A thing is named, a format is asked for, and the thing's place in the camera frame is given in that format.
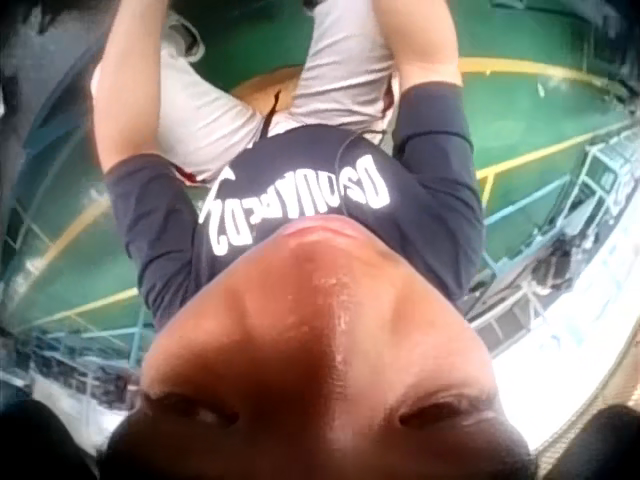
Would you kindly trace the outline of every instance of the yellow stripe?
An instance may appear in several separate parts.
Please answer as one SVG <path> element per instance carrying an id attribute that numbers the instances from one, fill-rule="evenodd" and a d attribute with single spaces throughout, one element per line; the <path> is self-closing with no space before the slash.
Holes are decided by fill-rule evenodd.
<path id="1" fill-rule="evenodd" d="M 487 185 L 484 187 L 482 194 L 482 206 L 486 207 L 489 204 L 489 198 L 491 198 L 491 190 L 493 190 L 493 183 L 496 179 L 495 175 L 489 175 L 487 178 Z"/>
<path id="2" fill-rule="evenodd" d="M 499 173 L 506 172 L 507 170 L 512 170 L 516 167 L 520 167 L 527 163 L 540 160 L 541 158 L 548 157 L 549 155 L 553 155 L 554 153 L 558 153 L 562 150 L 566 150 L 567 148 L 573 147 L 574 145 L 587 142 L 591 140 L 593 137 L 596 137 L 598 135 L 603 135 L 605 133 L 611 132 L 613 130 L 617 130 L 627 125 L 631 125 L 632 123 L 633 121 L 627 120 L 624 122 L 617 123 L 615 125 L 610 125 L 600 130 L 596 130 L 595 132 L 587 133 L 585 135 L 580 135 L 578 137 L 573 137 L 564 142 L 551 145 L 550 147 L 542 148 L 540 150 L 536 150 L 535 152 L 527 153 L 520 157 L 514 158 L 513 160 L 498 163 L 497 165 L 492 165 L 491 167 L 483 168 L 482 170 L 478 170 L 477 172 L 478 180 L 486 177 L 490 177 L 490 176 L 495 176 Z"/>
<path id="3" fill-rule="evenodd" d="M 80 315 L 82 313 L 87 313 L 92 310 L 97 310 L 99 308 L 106 307 L 107 305 L 112 305 L 114 303 L 119 303 L 125 300 L 129 300 L 131 298 L 135 298 L 137 295 L 138 295 L 138 289 L 130 288 L 129 290 L 116 293 L 115 295 L 111 295 L 110 297 L 105 297 L 100 300 L 96 300 L 95 302 L 87 303 L 86 305 L 82 305 L 81 307 L 76 307 L 71 310 L 66 310 L 64 312 L 56 313 L 55 315 L 51 315 L 49 317 L 41 318 L 40 320 L 37 320 L 29 325 L 25 325 L 18 328 L 16 332 L 20 332 L 28 328 L 44 325 L 46 323 L 55 322 L 57 320 L 62 320 L 63 318 L 71 317 L 73 315 Z"/>
<path id="4" fill-rule="evenodd" d="M 65 232 L 58 238 L 53 245 L 46 251 L 42 257 L 40 268 L 38 273 L 33 275 L 22 289 L 20 296 L 18 296 L 11 304 L 9 311 L 15 309 L 20 300 L 22 300 L 29 289 L 33 286 L 47 267 L 53 262 L 77 237 L 82 233 L 89 225 L 91 225 L 100 215 L 109 209 L 110 203 L 108 200 L 100 200 L 94 202 L 82 212 L 74 222 L 65 230 Z"/>
<path id="5" fill-rule="evenodd" d="M 460 71 L 462 73 L 483 73 L 485 75 L 492 73 L 544 75 L 589 83 L 599 88 L 618 88 L 615 82 L 580 70 L 511 58 L 463 57 L 460 59 Z"/>

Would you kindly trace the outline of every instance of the skin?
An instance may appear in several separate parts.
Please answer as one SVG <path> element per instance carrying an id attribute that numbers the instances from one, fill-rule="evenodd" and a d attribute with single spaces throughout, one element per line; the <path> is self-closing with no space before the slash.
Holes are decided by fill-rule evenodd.
<path id="1" fill-rule="evenodd" d="M 373 1 L 403 90 L 462 84 L 444 0 Z M 105 172 L 158 150 L 167 5 L 121 1 L 94 105 Z M 239 258 L 158 335 L 141 380 L 118 448 L 181 477 L 480 478 L 526 450 L 482 341 L 344 217 L 298 220 Z"/>

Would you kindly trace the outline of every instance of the navy t-shirt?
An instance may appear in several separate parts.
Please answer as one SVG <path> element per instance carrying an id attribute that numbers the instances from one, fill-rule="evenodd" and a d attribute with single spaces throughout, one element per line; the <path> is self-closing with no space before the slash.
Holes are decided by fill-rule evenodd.
<path id="1" fill-rule="evenodd" d="M 484 236 L 461 89 L 406 91 L 393 139 L 393 157 L 327 125 L 260 140 L 220 173 L 200 212 L 164 158 L 140 155 L 114 167 L 106 183 L 116 223 L 157 327 L 252 246 L 318 214 L 366 226 L 460 300 Z"/>

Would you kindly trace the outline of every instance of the light gray pants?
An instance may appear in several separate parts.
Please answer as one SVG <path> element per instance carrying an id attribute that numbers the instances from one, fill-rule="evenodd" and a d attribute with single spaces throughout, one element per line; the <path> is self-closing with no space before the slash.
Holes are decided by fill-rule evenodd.
<path id="1" fill-rule="evenodd" d="M 326 0 L 314 20 L 292 106 L 275 115 L 269 135 L 309 124 L 381 127 L 393 58 L 372 0 Z M 197 178 L 212 177 L 258 140 L 263 116 L 202 79 L 169 43 L 162 49 L 161 85 L 160 146 Z"/>

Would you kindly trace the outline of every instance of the white lettering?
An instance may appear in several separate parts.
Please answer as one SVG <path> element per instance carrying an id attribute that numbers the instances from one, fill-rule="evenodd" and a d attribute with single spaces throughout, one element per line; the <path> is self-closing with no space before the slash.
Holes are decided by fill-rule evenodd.
<path id="1" fill-rule="evenodd" d="M 382 208 L 391 202 L 389 190 L 380 176 L 371 155 L 362 157 L 356 162 L 356 169 L 364 186 L 367 203 L 371 208 Z"/>
<path id="2" fill-rule="evenodd" d="M 249 230 L 249 224 L 242 209 L 242 202 L 237 198 L 224 202 L 224 225 L 232 245 L 240 247 L 253 243 L 251 230 Z"/>
<path id="3" fill-rule="evenodd" d="M 209 239 L 213 253 L 218 257 L 222 257 L 229 252 L 229 242 L 227 237 L 220 235 L 218 237 L 218 228 L 220 227 L 220 218 L 222 217 L 222 200 L 214 200 L 211 204 L 211 218 L 209 219 Z"/>
<path id="4" fill-rule="evenodd" d="M 282 205 L 280 205 L 275 185 L 271 185 L 267 193 L 260 195 L 260 202 L 264 218 L 282 218 Z"/>
<path id="5" fill-rule="evenodd" d="M 316 214 L 314 203 L 318 213 L 327 213 L 329 207 L 327 207 L 327 202 L 324 201 L 322 192 L 320 191 L 318 175 L 316 172 L 309 170 L 308 168 L 297 170 L 296 184 L 298 185 L 298 192 L 300 192 L 302 208 L 304 209 L 304 214 L 307 217 L 311 217 Z"/>
<path id="6" fill-rule="evenodd" d="M 289 218 L 300 218 L 300 205 L 298 205 L 295 174 L 293 172 L 285 174 L 283 178 L 276 182 L 276 187 L 280 195 L 282 195 Z"/>
<path id="7" fill-rule="evenodd" d="M 342 195 L 345 193 L 358 203 L 367 203 L 364 192 L 354 182 L 359 180 L 358 173 L 351 167 L 346 167 L 340 172 L 340 191 Z"/>
<path id="8" fill-rule="evenodd" d="M 262 221 L 262 203 L 256 197 L 242 200 L 242 208 L 252 212 L 251 217 L 249 217 L 251 225 L 257 225 Z"/>
<path id="9" fill-rule="evenodd" d="M 211 190 L 209 191 L 209 195 L 207 195 L 207 199 L 205 200 L 204 205 L 202 206 L 202 210 L 200 210 L 200 218 L 198 219 L 198 223 L 202 224 L 206 220 L 207 214 L 209 213 L 209 210 L 213 206 L 213 202 L 216 199 L 216 196 L 218 195 L 218 189 L 220 188 L 220 184 L 224 180 L 234 181 L 235 179 L 236 179 L 235 173 L 233 173 L 233 170 L 231 170 L 231 168 L 229 168 L 228 166 L 225 167 L 224 170 L 222 170 L 222 172 L 220 172 L 220 175 L 218 175 L 218 178 L 216 178 L 216 181 L 213 182 L 213 185 L 211 186 Z"/>
<path id="10" fill-rule="evenodd" d="M 320 177 L 320 190 L 322 196 L 330 207 L 336 208 L 340 205 L 340 193 L 338 192 L 338 182 L 333 173 L 318 172 Z"/>

